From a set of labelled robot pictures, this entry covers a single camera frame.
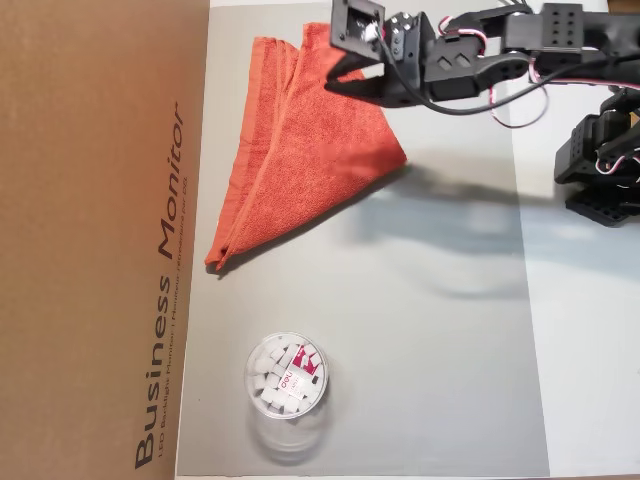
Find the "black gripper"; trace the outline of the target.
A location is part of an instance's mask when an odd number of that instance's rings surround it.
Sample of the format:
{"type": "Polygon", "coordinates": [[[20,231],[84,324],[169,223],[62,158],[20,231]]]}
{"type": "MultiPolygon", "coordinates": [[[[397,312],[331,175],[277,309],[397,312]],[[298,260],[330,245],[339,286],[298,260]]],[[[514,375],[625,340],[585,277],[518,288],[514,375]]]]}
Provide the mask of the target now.
{"type": "Polygon", "coordinates": [[[424,55],[431,40],[431,24],[424,12],[395,14],[383,24],[383,37],[390,53],[384,75],[366,78],[363,70],[378,65],[378,59],[345,54],[328,72],[324,89],[330,93],[385,108],[421,105],[424,55]]]}

